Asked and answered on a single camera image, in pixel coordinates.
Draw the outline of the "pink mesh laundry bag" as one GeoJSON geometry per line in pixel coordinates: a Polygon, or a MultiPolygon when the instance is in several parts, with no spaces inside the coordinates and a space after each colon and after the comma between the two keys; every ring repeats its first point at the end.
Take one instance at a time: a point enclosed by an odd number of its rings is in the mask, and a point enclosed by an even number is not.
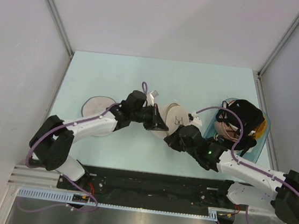
{"type": "Polygon", "coordinates": [[[184,126],[189,123],[188,111],[178,103],[171,103],[159,106],[161,118],[168,127],[168,131],[152,131],[152,134],[160,139],[173,134],[180,125],[184,126]]]}

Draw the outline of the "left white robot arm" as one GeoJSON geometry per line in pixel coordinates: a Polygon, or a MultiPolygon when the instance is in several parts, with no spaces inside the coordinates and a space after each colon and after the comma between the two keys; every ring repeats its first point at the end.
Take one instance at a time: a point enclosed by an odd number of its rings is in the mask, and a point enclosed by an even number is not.
{"type": "Polygon", "coordinates": [[[75,190],[82,190],[89,179],[83,165],[70,156],[71,146],[91,136],[107,136],[128,127],[131,122],[142,123],[148,131],[169,130],[151,95],[135,90],[127,99],[110,105],[99,114],[72,121],[64,121],[57,115],[48,117],[29,142],[25,164],[33,168],[30,158],[36,156],[38,167],[56,170],[69,179],[75,190]]]}

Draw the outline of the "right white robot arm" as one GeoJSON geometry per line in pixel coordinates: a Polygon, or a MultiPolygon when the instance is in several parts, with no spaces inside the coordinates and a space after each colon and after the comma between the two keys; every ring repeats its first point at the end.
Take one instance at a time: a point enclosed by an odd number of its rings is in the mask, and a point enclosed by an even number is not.
{"type": "Polygon", "coordinates": [[[164,141],[175,151],[186,152],[205,170],[234,176],[233,182],[216,194],[219,206],[248,205],[275,213],[285,224],[299,224],[299,173],[265,169],[243,159],[226,147],[201,136],[194,125],[179,126],[164,141]]]}

